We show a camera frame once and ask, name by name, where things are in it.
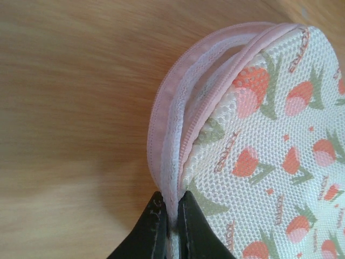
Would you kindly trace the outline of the floral bra laundry bag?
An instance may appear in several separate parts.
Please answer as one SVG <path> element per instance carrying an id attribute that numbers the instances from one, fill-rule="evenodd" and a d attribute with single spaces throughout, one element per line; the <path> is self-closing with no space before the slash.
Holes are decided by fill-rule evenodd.
<path id="1" fill-rule="evenodd" d="M 196 43 L 160 86 L 147 157 L 170 223 L 191 191 L 236 258 L 344 258 L 344 76 L 318 28 Z"/>

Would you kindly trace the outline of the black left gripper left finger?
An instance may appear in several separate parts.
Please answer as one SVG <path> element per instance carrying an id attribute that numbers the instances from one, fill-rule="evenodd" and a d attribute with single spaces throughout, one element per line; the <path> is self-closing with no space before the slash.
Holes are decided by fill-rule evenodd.
<path id="1" fill-rule="evenodd" d="M 133 230 L 108 259 L 166 258 L 167 209 L 162 194 L 155 192 Z"/>

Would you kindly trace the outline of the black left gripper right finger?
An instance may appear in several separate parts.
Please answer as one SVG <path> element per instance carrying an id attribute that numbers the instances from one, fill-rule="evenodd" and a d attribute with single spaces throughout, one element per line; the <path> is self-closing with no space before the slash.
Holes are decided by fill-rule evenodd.
<path id="1" fill-rule="evenodd" d="M 177 227 L 181 259 L 235 259 L 212 231 L 190 191 L 178 203 Z"/>

